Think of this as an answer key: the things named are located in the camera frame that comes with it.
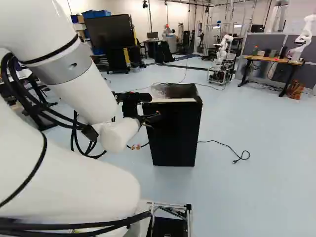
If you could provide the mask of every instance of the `power cord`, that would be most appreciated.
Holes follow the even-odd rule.
[[[77,118],[78,118],[78,113],[76,111],[74,111],[74,124],[77,123]],[[101,154],[99,154],[97,156],[90,156],[89,155],[90,152],[95,148],[95,146],[97,144],[97,141],[90,141],[87,150],[85,152],[83,152],[81,147],[80,147],[80,145],[79,145],[79,142],[78,142],[77,129],[76,129],[75,125],[74,125],[72,133],[71,133],[71,141],[70,141],[70,147],[71,147],[71,150],[73,152],[75,151],[75,149],[74,149],[74,141],[75,141],[76,147],[77,147],[78,151],[80,152],[80,154],[85,156],[85,157],[89,157],[89,158],[92,158],[92,159],[98,159],[101,156],[105,155],[105,153],[107,152],[107,151],[104,150]]]
[[[237,163],[238,161],[240,161],[240,160],[248,160],[248,159],[250,158],[250,152],[249,152],[249,151],[245,150],[245,151],[243,151],[243,152],[241,153],[241,156],[239,156],[239,155],[233,150],[233,148],[231,148],[229,145],[226,145],[226,144],[224,144],[224,143],[221,143],[221,142],[218,142],[218,141],[215,141],[215,140],[199,141],[198,143],[208,143],[208,142],[216,142],[216,143],[218,143],[218,144],[220,144],[220,145],[222,145],[222,146],[225,146],[225,147],[228,147],[229,149],[231,149],[231,151],[234,152],[235,155],[238,157],[238,159],[236,159],[236,160],[233,161],[233,164],[236,164],[236,163]],[[243,157],[243,155],[244,155],[245,153],[248,154],[248,157],[246,157],[246,158]]]
[[[271,91],[282,91],[283,90],[282,87],[267,84],[267,83],[259,83],[256,81],[249,81],[248,83],[255,83],[255,84],[261,85],[262,89],[266,89],[266,90],[271,90]]]

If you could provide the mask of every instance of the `desk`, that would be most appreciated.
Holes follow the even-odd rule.
[[[297,67],[301,67],[303,66],[304,64],[304,61],[301,61],[301,62],[294,62],[294,61],[290,61],[288,58],[283,58],[283,59],[278,59],[278,58],[269,58],[269,57],[263,57],[263,56],[244,56],[243,57],[244,59],[247,59],[247,65],[246,65],[246,68],[245,68],[245,72],[243,74],[243,77],[242,77],[242,80],[241,80],[241,83],[238,85],[238,87],[241,87],[245,84],[247,84],[248,82],[251,82],[249,80],[246,80],[246,77],[247,77],[247,74],[249,72],[249,68],[250,68],[250,63],[252,61],[262,61],[262,62],[274,62],[274,63],[282,63],[282,64],[287,64],[287,65],[290,65],[291,68],[292,68],[292,71],[290,73],[290,76],[288,77],[286,83],[285,83],[285,86],[282,90],[282,92],[280,93],[279,97],[283,97],[283,95],[286,94],[286,90],[288,88],[288,86],[290,85],[291,83],[291,80],[294,76],[294,73],[297,69]]]
[[[158,40],[158,39],[148,39],[144,41],[144,44],[147,45],[148,56],[150,58],[156,59],[156,51],[157,51],[157,46],[159,42],[161,42],[161,40]]]

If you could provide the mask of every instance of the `wooden desk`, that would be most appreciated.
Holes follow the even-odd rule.
[[[285,86],[284,86],[282,92],[280,93],[279,97],[283,97],[286,94],[286,90],[287,90],[287,88],[288,88],[288,86],[293,78],[293,75],[294,75],[297,67],[301,67],[304,65],[304,61],[295,62],[295,61],[290,61],[288,58],[279,59],[279,58],[269,58],[269,57],[263,57],[263,56],[248,55],[248,56],[244,56],[244,59],[247,59],[247,65],[246,65],[245,72],[243,74],[241,83],[238,85],[238,87],[241,87],[241,86],[247,84],[248,82],[251,82],[249,80],[246,80],[246,77],[247,77],[247,74],[249,72],[250,64],[252,61],[282,63],[282,64],[287,64],[287,65],[291,66],[291,68],[292,68],[291,74],[290,74],[289,78],[287,79]]]

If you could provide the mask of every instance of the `metal frame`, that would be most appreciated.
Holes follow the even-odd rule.
[[[177,204],[167,204],[167,203],[159,203],[159,202],[147,202],[147,205],[150,205],[150,211],[153,215],[152,226],[155,224],[155,212],[157,210],[165,211],[175,217],[181,218],[182,220],[187,222],[187,231],[188,237],[193,237],[192,233],[192,222],[193,222],[193,213],[192,213],[192,206],[190,204],[186,205],[177,205]],[[183,212],[184,216],[179,215],[177,211]]]

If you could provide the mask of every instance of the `blue bin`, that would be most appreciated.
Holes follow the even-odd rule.
[[[86,11],[86,12],[83,12],[82,15],[83,15],[84,19],[94,18],[93,12],[94,12],[93,10]]]
[[[71,21],[72,21],[73,23],[78,23],[78,22],[79,22],[78,16],[77,16],[77,15],[71,15]]]
[[[103,16],[110,16],[111,12],[107,10],[95,11],[94,17],[103,17]]]
[[[111,12],[107,10],[101,10],[101,11],[90,10],[90,11],[83,12],[82,15],[84,19],[88,19],[88,18],[110,16]]]

